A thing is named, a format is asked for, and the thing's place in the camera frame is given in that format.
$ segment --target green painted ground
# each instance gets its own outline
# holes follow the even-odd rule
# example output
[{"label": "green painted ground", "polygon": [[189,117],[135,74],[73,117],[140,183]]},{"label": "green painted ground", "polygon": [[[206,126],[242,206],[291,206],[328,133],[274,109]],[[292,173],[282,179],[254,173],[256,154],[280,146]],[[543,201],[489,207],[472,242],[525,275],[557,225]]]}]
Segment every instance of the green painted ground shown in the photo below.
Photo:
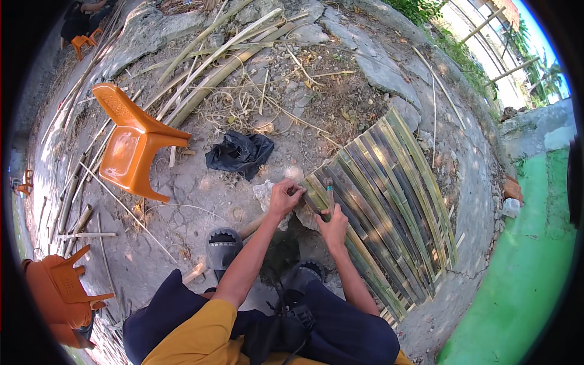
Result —
[{"label": "green painted ground", "polygon": [[482,286],[438,364],[517,364],[537,339],[572,261],[567,168],[567,149],[525,163],[519,183],[526,205],[505,220]]}]

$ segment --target navy blue pants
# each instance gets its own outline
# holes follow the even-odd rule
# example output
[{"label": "navy blue pants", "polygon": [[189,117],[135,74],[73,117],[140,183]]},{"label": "navy blue pants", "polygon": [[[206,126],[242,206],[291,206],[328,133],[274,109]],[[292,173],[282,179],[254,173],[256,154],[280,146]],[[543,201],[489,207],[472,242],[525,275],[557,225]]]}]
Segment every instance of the navy blue pants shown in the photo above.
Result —
[{"label": "navy blue pants", "polygon": [[[150,305],[124,322],[126,355],[139,365],[169,333],[192,317],[208,299],[182,283],[178,269],[164,280]],[[317,324],[301,351],[303,357],[331,365],[393,364],[399,343],[382,318],[359,311],[314,280],[300,300],[308,306]],[[243,335],[256,321],[267,316],[258,311],[237,312],[231,339]]]}]

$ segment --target bamboo mat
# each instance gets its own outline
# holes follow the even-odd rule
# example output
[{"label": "bamboo mat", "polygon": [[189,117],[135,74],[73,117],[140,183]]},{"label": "bamboo mat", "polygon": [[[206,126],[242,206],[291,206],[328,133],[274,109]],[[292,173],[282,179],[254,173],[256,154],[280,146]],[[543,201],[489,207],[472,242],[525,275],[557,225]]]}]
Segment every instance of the bamboo mat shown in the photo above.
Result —
[{"label": "bamboo mat", "polygon": [[300,183],[313,210],[328,206],[325,178],[349,218],[351,259],[385,305],[382,317],[399,322],[433,299],[438,275],[456,264],[456,245],[432,170],[395,108]]}]

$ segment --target black plastic bag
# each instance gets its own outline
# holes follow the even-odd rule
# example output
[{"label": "black plastic bag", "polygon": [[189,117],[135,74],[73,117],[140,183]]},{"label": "black plastic bag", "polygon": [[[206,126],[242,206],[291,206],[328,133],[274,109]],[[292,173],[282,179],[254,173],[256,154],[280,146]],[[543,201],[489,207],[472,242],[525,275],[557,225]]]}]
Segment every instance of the black plastic bag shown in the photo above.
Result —
[{"label": "black plastic bag", "polygon": [[205,160],[210,169],[237,172],[250,181],[273,150],[274,142],[263,134],[243,135],[227,131],[223,142],[214,144],[205,154]]}]

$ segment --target slipper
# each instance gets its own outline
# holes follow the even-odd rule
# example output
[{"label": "slipper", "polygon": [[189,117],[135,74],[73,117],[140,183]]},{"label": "slipper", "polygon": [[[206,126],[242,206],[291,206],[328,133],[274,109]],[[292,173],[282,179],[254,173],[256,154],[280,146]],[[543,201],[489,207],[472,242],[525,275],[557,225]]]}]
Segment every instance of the slipper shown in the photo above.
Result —
[{"label": "slipper", "polygon": [[228,227],[219,227],[212,230],[207,240],[207,267],[215,271],[217,282],[221,280],[227,268],[237,254],[244,247],[244,243],[236,230]]}]

